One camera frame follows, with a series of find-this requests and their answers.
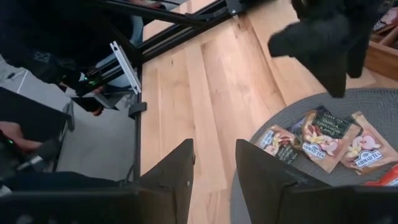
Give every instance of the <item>dark clothing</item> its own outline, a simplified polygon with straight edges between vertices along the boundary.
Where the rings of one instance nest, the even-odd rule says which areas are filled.
[[[87,177],[75,172],[21,173],[4,180],[3,184],[13,192],[72,190],[119,186],[119,182],[113,180]]]
[[[111,53],[109,42],[84,24],[91,11],[82,0],[0,0],[0,54],[15,67],[30,70],[40,80],[57,83],[54,66],[33,59],[35,51],[71,58],[92,67]],[[125,15],[104,12],[126,36],[132,24]]]

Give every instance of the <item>black cable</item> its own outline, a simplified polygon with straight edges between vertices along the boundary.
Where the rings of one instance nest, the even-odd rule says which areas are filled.
[[[130,181],[131,173],[132,173],[133,170],[134,170],[134,164],[131,165],[131,167],[130,167],[130,169],[129,169],[129,172],[127,173],[127,176],[126,176],[126,178],[124,179],[124,183],[125,183],[125,184],[128,183],[128,182]]]

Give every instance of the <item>ahmad tea packet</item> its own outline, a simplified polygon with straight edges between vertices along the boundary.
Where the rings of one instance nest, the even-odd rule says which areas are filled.
[[[310,111],[303,125],[301,149],[330,173],[358,135],[360,127],[328,113]]]
[[[331,114],[330,111],[323,105],[318,106],[314,110],[323,112],[323,113],[327,113],[327,114]],[[302,127],[303,127],[304,122],[305,122],[305,116],[303,116],[297,122],[295,122],[294,124],[292,124],[291,126],[286,128],[286,130],[288,132],[290,132],[296,136],[297,144],[300,146],[303,144],[303,131],[302,131],[303,129],[302,129]]]
[[[295,136],[278,125],[267,129],[255,143],[256,146],[288,164],[297,157],[294,144]]]
[[[341,162],[358,174],[367,174],[380,166],[398,161],[398,153],[366,120],[361,112],[352,115],[362,131],[354,138]]]

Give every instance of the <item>metal bracket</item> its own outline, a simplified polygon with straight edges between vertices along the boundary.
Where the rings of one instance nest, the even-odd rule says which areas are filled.
[[[240,12],[244,12],[248,9],[247,4],[251,1],[246,0],[225,0],[228,12],[234,16]]]
[[[75,112],[73,110],[73,102],[67,103],[64,107],[62,112],[66,113],[68,116],[67,118],[67,127],[69,131],[74,131],[75,130]]]
[[[141,102],[131,105],[129,108],[129,118],[135,119],[141,112],[147,110],[147,103]]]
[[[127,56],[124,53],[124,50],[122,49],[122,47],[118,45],[118,43],[116,43],[116,41],[111,43],[110,46],[120,66],[122,67],[124,74],[129,79],[130,85],[134,93],[135,94],[141,93],[141,83],[139,82],[136,72],[134,71],[134,69],[132,69],[129,60],[127,59]]]

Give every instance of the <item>fruit image on packet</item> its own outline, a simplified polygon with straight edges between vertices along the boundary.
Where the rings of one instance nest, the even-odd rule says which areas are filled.
[[[330,173],[343,157],[360,127],[328,113],[308,112],[303,125],[302,151]]]
[[[267,129],[255,143],[256,146],[288,164],[297,157],[294,144],[295,136],[278,125]]]
[[[316,107],[314,110],[323,112],[323,113],[327,113],[327,114],[331,114],[330,111],[323,105]],[[302,129],[302,127],[303,127],[304,122],[305,122],[305,116],[303,116],[297,122],[295,122],[294,124],[292,124],[291,126],[286,128],[286,130],[288,132],[290,132],[296,136],[297,142],[298,142],[297,144],[300,146],[303,144],[303,132],[302,132],[303,129]]]
[[[353,139],[341,163],[356,172],[367,174],[380,166],[398,161],[398,152],[379,134],[361,112],[352,115],[355,122],[362,127],[360,134]]]
[[[369,181],[365,183],[366,186],[386,186],[398,187],[398,165],[395,165],[388,173],[380,178],[379,181]]]

